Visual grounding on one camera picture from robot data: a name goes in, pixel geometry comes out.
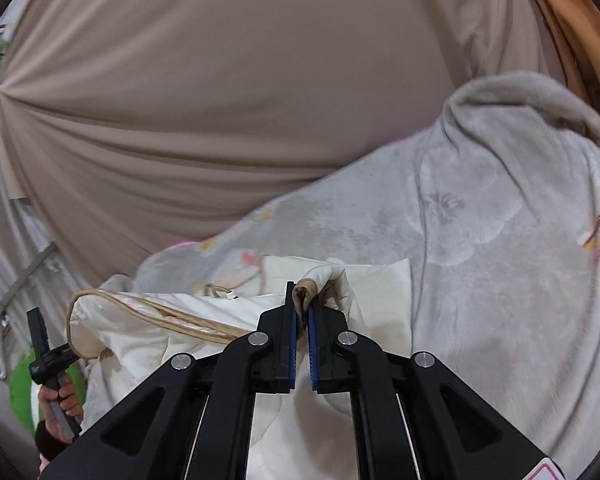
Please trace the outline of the person's left hand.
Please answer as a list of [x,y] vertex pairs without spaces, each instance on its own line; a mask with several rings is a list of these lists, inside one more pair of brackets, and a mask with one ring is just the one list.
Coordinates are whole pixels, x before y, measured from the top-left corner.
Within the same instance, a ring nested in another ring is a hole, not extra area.
[[38,403],[42,408],[48,433],[60,442],[70,444],[74,435],[69,428],[69,420],[78,424],[82,422],[83,406],[76,395],[76,387],[70,375],[62,375],[58,382],[58,389],[40,387]]

